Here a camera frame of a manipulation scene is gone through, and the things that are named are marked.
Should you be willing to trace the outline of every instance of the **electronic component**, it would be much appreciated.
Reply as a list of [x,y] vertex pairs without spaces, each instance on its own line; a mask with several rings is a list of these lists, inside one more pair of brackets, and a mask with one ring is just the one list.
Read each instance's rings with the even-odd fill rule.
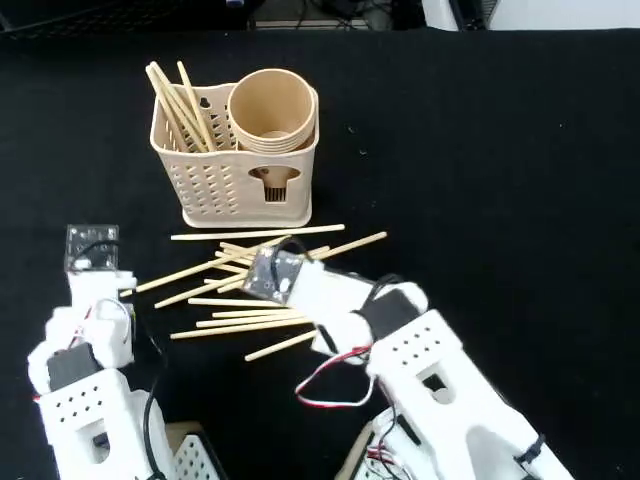
[[47,360],[47,368],[52,392],[102,370],[88,343],[57,352]]

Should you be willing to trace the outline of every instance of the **black fabric surface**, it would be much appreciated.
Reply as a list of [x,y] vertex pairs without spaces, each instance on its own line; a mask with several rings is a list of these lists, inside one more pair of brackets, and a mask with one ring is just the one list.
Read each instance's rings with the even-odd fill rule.
[[[121,266],[141,280],[208,258],[183,232],[148,144],[144,66],[195,84],[257,68],[296,70],[320,94],[313,224],[390,237],[330,265],[420,283],[471,358],[546,434],[579,479],[639,478],[640,33],[272,33],[0,43],[0,412],[2,478],[53,479],[26,356],[51,309],[69,301],[67,223],[117,223]],[[140,295],[169,349],[159,402],[167,421],[199,420],[231,478],[328,479],[364,423],[357,411],[296,402],[322,358],[306,347],[242,356],[304,331],[169,344],[209,309],[154,301],[202,277]],[[148,388],[157,361],[138,345]],[[357,398],[341,369],[310,395]]]

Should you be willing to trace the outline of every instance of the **scattered chopstick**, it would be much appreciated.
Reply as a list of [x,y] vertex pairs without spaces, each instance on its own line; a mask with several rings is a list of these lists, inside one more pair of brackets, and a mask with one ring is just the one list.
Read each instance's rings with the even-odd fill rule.
[[306,233],[336,232],[344,230],[344,224],[322,227],[285,228],[280,230],[258,230],[255,232],[191,233],[171,235],[171,240],[229,240],[232,238],[275,237],[276,235],[302,235]]
[[213,268],[216,268],[218,270],[224,270],[225,272],[231,272],[231,273],[243,273],[247,271],[246,268],[236,267],[235,265],[227,265],[226,263],[223,265],[215,265]]
[[234,300],[231,298],[190,298],[191,305],[212,305],[214,307],[262,307],[282,308],[282,305],[268,300]]
[[232,312],[215,312],[213,318],[243,318],[262,315],[279,315],[281,313],[295,312],[292,308],[265,308],[262,310],[234,310]]
[[252,323],[276,322],[278,320],[292,320],[304,318],[300,312],[287,312],[278,315],[261,315],[259,317],[227,318],[225,320],[205,320],[196,322],[197,328],[227,327],[229,325],[250,325]]
[[[260,245],[256,245],[255,247],[251,247],[245,250],[245,255],[247,252],[257,252],[260,248],[264,247],[264,246],[272,246],[272,245],[276,245],[278,243],[280,243],[282,240],[284,240],[286,237],[280,237],[280,238],[276,238],[273,240],[269,240],[268,242],[262,243]],[[167,275],[165,277],[161,277],[158,278],[156,280],[152,280],[150,282],[147,283],[143,283],[141,285],[138,285],[135,289],[136,292],[144,292],[146,290],[151,290],[152,288],[155,287],[159,287],[160,285],[165,285],[167,283],[173,282],[175,280],[178,280],[180,278],[184,278],[184,277],[188,277],[189,275],[193,275],[195,273],[199,273],[199,272],[203,272],[205,270],[208,270],[209,268],[213,268],[219,265],[223,265],[225,263],[228,263],[232,260],[234,260],[235,258],[240,258],[243,256],[243,252],[237,252],[234,255],[229,255],[225,258],[219,258],[217,260],[210,260],[208,262],[205,263],[201,263],[200,265],[196,265],[195,267],[191,267],[191,268],[187,268],[185,270],[180,270],[179,272],[176,273],[172,273],[171,275]],[[133,294],[134,290],[125,290],[124,292],[122,292],[120,294],[121,297],[128,297],[129,295]]]
[[203,330],[191,330],[189,332],[178,332],[171,334],[171,340],[181,340],[184,338],[207,337],[209,335],[224,335],[227,333],[252,332],[255,330],[267,330],[270,328],[291,327],[293,325],[304,325],[312,323],[308,318],[293,320],[279,320],[277,322],[263,322],[253,325],[235,325],[233,327],[207,328]]
[[258,350],[257,352],[250,353],[244,357],[246,362],[251,362],[253,360],[257,360],[258,358],[266,357],[275,352],[279,352],[280,350],[284,350],[285,348],[292,347],[293,345],[297,345],[298,343],[306,342],[307,340],[313,340],[316,336],[316,331],[312,330],[307,333],[303,333],[302,335],[297,335],[283,342],[276,343],[271,345],[270,347],[263,348]]
[[206,283],[201,287],[192,288],[191,290],[187,290],[186,292],[182,292],[182,293],[179,293],[178,295],[174,295],[173,297],[166,298],[161,302],[156,303],[153,307],[156,309],[163,308],[163,307],[166,307],[167,305],[172,305],[182,300],[187,300],[191,297],[195,297],[196,295],[200,295],[201,293],[207,293],[207,292],[210,292],[211,290],[215,290],[216,288],[224,287],[225,285],[228,285],[230,283],[241,281],[246,276],[247,276],[246,273],[236,273],[231,277],[223,278],[222,280],[218,280],[217,282],[214,282],[214,283]]
[[[383,238],[386,238],[386,237],[387,237],[387,232],[379,232],[374,235],[369,235],[368,237],[355,240],[353,242],[345,243],[344,245],[341,245],[336,248],[332,248],[331,250],[317,253],[315,255],[311,255],[311,257],[314,260],[323,260],[325,258],[333,257],[334,255],[338,255],[340,253],[348,252],[349,250],[353,250],[354,248],[362,247],[364,245],[368,245],[378,240],[382,240]],[[218,293],[230,292],[231,290],[235,290],[236,288],[242,287],[242,285],[244,284],[244,279],[247,277],[247,275],[248,273],[245,273],[245,274],[239,273],[238,276],[242,276],[241,279],[235,280],[234,282],[228,282],[225,285],[219,286]]]

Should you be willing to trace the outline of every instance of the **perforated basket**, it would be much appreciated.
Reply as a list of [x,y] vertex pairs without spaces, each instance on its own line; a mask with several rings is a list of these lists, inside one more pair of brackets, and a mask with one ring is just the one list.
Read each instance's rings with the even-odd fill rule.
[[[150,142],[169,175],[185,222],[196,228],[297,227],[306,224],[311,218],[313,159],[320,139],[317,94],[315,130],[309,140],[294,152],[265,156],[237,149],[227,115],[227,99],[234,85],[194,87],[201,98],[203,117],[211,122],[213,140],[219,149],[216,152],[177,151],[176,140],[156,98]],[[182,85],[174,87],[184,93]],[[187,132],[183,135],[187,145],[195,151]],[[291,167],[300,173],[274,195],[274,189],[267,188],[262,179],[249,173],[269,166]]]

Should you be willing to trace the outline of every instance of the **wooden chopstick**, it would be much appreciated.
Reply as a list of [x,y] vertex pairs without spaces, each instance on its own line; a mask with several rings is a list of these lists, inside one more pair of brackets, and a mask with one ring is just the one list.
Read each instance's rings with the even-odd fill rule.
[[149,66],[153,69],[153,71],[158,76],[158,79],[160,80],[162,87],[167,92],[167,96],[173,99],[177,109],[179,109],[183,113],[183,115],[185,116],[187,121],[191,124],[193,129],[198,130],[198,121],[196,120],[195,114],[187,106],[182,96],[180,96],[180,94],[176,91],[171,81],[164,74],[164,71],[162,70],[162,68],[160,68],[160,65],[158,65],[157,62],[151,62]]
[[[387,237],[387,232],[379,232],[374,235],[369,235],[368,237],[361,238],[359,240],[355,240],[353,242],[345,243],[344,245],[340,245],[339,247],[332,248],[331,250],[321,252],[315,255],[311,255],[314,260],[323,260],[325,258],[333,257],[334,255],[338,255],[340,253],[348,252],[349,250],[353,250],[354,248],[362,247],[364,245],[368,245],[370,243],[376,242],[378,240],[382,240]],[[229,282],[226,285],[222,285],[218,287],[218,293],[230,292],[231,290],[235,290],[236,288],[242,287],[244,284],[244,279],[247,278],[247,274],[244,274],[244,277],[236,280],[234,282]]]
[[[248,248],[248,251],[258,251],[259,249],[261,249],[262,247],[265,246],[272,246],[272,245],[276,245],[278,243],[280,243],[282,240],[284,240],[286,237],[280,237],[280,238],[276,238],[273,240],[269,240],[268,242],[262,243],[260,245],[256,245],[254,247]],[[178,272],[172,273],[171,275],[167,275],[161,278],[157,278],[156,280],[152,280],[150,282],[147,283],[143,283],[141,285],[138,285],[135,289],[136,292],[144,292],[146,290],[151,290],[152,288],[155,287],[159,287],[160,285],[165,285],[167,283],[173,282],[175,280],[179,280],[181,278],[184,277],[188,277],[189,275],[193,275],[194,273],[199,273],[202,272],[204,270],[207,270],[209,268],[213,268],[216,267],[218,265],[223,265],[225,263],[228,263],[232,260],[234,260],[235,258],[240,258],[242,257],[243,252],[238,252],[234,255],[229,255],[225,258],[218,258],[216,260],[210,260],[208,262],[205,263],[201,263],[200,265],[196,265],[195,267],[191,267],[191,268],[187,268],[185,270],[180,270]],[[126,290],[124,292],[122,292],[120,294],[121,297],[127,297],[129,295],[133,294],[133,290]]]
[[295,337],[285,340],[284,342],[279,342],[269,347],[258,350],[257,352],[245,355],[244,360],[246,362],[251,362],[253,360],[257,360],[258,358],[266,357],[267,355],[271,355],[272,353],[279,352],[281,350],[284,350],[285,348],[292,347],[293,345],[297,345],[298,343],[306,342],[307,340],[313,340],[315,336],[315,330],[303,333],[302,335],[296,335]]
[[259,310],[233,310],[230,312],[214,312],[213,318],[245,318],[263,315],[279,315],[281,313],[295,312],[292,308],[264,308]]
[[218,280],[217,282],[207,283],[201,287],[192,288],[191,290],[187,290],[186,292],[182,292],[172,297],[165,298],[161,302],[156,303],[153,307],[156,309],[163,308],[167,305],[172,305],[174,303],[180,302],[181,300],[187,300],[191,297],[195,297],[196,295],[210,292],[211,290],[215,290],[216,288],[224,287],[225,285],[228,285],[230,283],[242,281],[242,279],[246,276],[246,273],[236,273],[235,275],[223,278],[222,280]]
[[300,312],[287,312],[278,315],[261,315],[259,317],[226,318],[224,320],[204,320],[196,322],[197,328],[228,327],[229,325],[251,325],[252,323],[277,322],[278,320],[292,320],[305,318]]
[[256,330],[267,330],[270,328],[292,327],[294,325],[304,325],[312,323],[308,318],[298,318],[293,320],[279,320],[277,322],[263,322],[253,325],[234,325],[232,327],[206,328],[201,330],[191,330],[188,332],[178,332],[171,334],[171,340],[181,340],[184,338],[207,337],[209,335],[225,335],[227,333],[253,332]]
[[214,307],[259,307],[282,308],[282,305],[268,300],[235,300],[231,298],[190,298],[191,305],[210,305]]
[[343,224],[324,225],[322,227],[285,228],[281,230],[261,230],[255,232],[229,232],[229,233],[192,233],[184,235],[171,235],[171,240],[228,240],[232,238],[259,238],[274,237],[276,235],[302,235],[306,233],[335,232],[344,230]]
[[181,152],[189,151],[189,148],[187,147],[187,144],[184,141],[184,136],[182,135],[182,129],[180,128],[180,126],[178,125],[178,122],[176,121],[176,117],[174,116],[173,110],[171,109],[171,106],[167,101],[165,92],[162,89],[162,85],[160,84],[160,81],[156,77],[156,73],[149,66],[145,68],[145,72],[147,72],[147,76],[149,77],[151,86],[153,87],[153,90],[156,92],[156,97],[158,97],[158,102],[160,102],[160,105],[164,110],[164,114],[167,117],[167,121],[169,122],[169,128],[171,128],[171,133],[173,134],[173,138],[176,139],[176,143],[178,144],[178,150]]
[[184,68],[184,65],[181,61],[178,62],[178,71],[180,72],[180,78],[182,78],[182,84],[184,85],[184,89],[187,92],[187,98],[191,103],[191,108],[193,109],[193,113],[196,116],[198,126],[200,127],[200,134],[204,138],[204,141],[207,144],[207,148],[209,149],[209,151],[214,152],[216,150],[216,146],[213,143],[213,140],[211,139],[211,135],[209,134],[209,129],[207,128],[207,124],[204,122],[204,118],[202,118],[200,105],[198,104],[198,100],[196,99],[196,94],[193,91],[193,87],[191,86],[191,80],[189,80],[189,75],[187,75],[187,70]]

